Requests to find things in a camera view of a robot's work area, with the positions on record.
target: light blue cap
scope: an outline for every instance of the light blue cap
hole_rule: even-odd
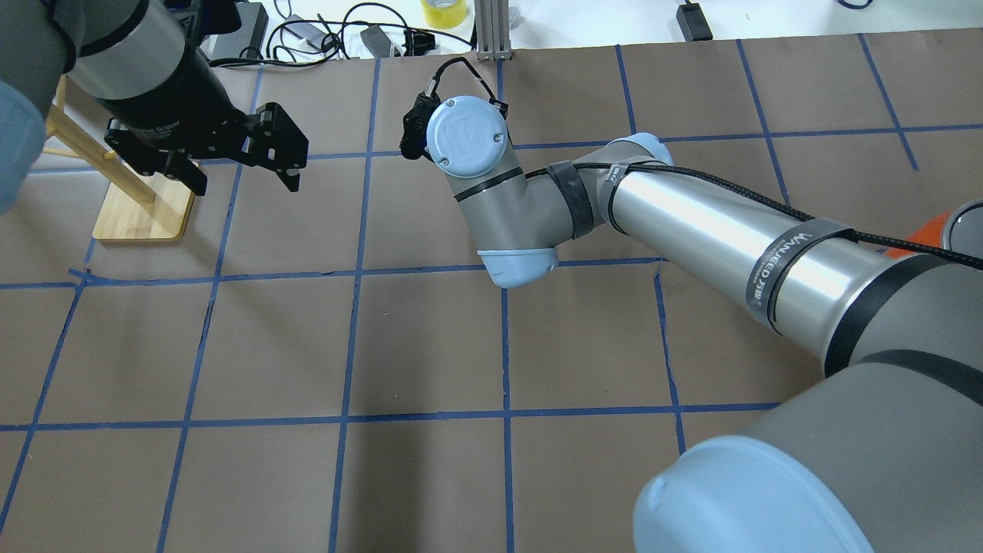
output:
[[[638,553],[874,553],[812,471],[744,436],[683,454],[642,490],[633,525]]]
[[[442,103],[427,125],[427,148],[437,167],[458,178],[491,171],[505,154],[508,129],[498,109],[474,96]]]
[[[491,281],[499,288],[514,288],[546,276],[559,265],[556,248],[479,250]]]
[[[672,162],[672,154],[669,153],[669,149],[665,147],[665,144],[659,142],[659,138],[652,133],[635,133],[630,137],[624,137],[616,140],[612,140],[608,145],[614,144],[615,142],[632,142],[641,146],[642,148],[649,151],[649,154],[658,159],[666,165],[674,165]]]
[[[21,183],[44,148],[44,119],[23,94],[0,81],[0,215],[17,200]]]

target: wooden base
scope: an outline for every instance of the wooden base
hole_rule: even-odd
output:
[[[141,180],[156,193],[153,202],[139,204],[109,183],[93,238],[100,242],[167,242],[184,234],[195,195],[161,174]]]

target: wooden stand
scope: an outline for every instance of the wooden stand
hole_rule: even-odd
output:
[[[184,234],[195,196],[184,184],[163,175],[140,177],[65,114],[65,80],[48,112],[47,136],[70,151],[45,148],[46,154],[84,159],[109,179],[109,191],[92,237],[99,241],[176,240]]]

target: yellow tape roll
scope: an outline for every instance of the yellow tape roll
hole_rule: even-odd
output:
[[[420,0],[424,7],[424,19],[434,29],[451,29],[461,25],[468,15],[464,0]]]

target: robotic arm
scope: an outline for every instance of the robotic arm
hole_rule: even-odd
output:
[[[823,361],[828,380],[645,486],[638,551],[978,550],[983,262],[890,259],[855,243],[870,235],[673,166],[644,133],[524,175],[500,105],[433,88],[404,154],[446,173],[495,284],[545,276],[557,244],[606,222]]]
[[[231,8],[231,1],[196,0]],[[0,191],[15,191],[40,154],[44,116],[62,73],[112,115],[105,140],[138,173],[163,173],[203,195],[206,177],[191,159],[228,157],[276,173],[296,192],[308,140],[286,111],[267,103],[247,115],[229,101],[197,44],[159,0],[3,0],[0,21]],[[8,201],[13,202],[8,192]]]

